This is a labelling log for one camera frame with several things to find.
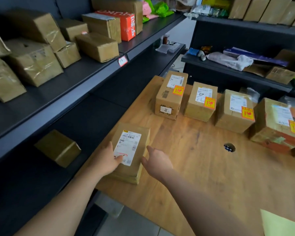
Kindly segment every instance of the white wall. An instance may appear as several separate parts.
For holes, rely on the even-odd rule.
[[[186,48],[189,48],[195,25],[196,21],[189,18],[184,19],[168,32],[168,39],[174,42],[183,43],[186,45]]]

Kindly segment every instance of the round hole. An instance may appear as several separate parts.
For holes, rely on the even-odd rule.
[[[224,148],[229,152],[234,152],[236,150],[236,147],[232,143],[225,143]]]

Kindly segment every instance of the left arm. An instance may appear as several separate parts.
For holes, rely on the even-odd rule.
[[[110,142],[81,174],[14,236],[74,235],[96,184],[103,176],[113,172],[121,161],[122,156],[114,158]]]

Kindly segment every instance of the wooden tabletop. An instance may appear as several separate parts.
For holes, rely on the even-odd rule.
[[[168,154],[182,177],[257,235],[263,235],[260,208],[295,221],[295,159],[211,122],[184,117],[190,85],[176,120],[154,115],[155,97],[163,81],[155,76],[119,122],[150,127],[150,145]],[[97,150],[111,140],[115,130],[116,126]],[[235,152],[226,151],[225,143],[232,143]],[[96,188],[176,236],[194,235],[167,189],[145,170],[139,185],[104,178]]]

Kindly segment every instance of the right arm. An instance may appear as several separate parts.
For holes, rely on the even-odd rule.
[[[231,213],[213,202],[205,193],[195,190],[173,169],[169,157],[147,146],[149,159],[142,165],[153,178],[160,181],[173,196],[190,227],[197,236],[251,236],[247,227]]]

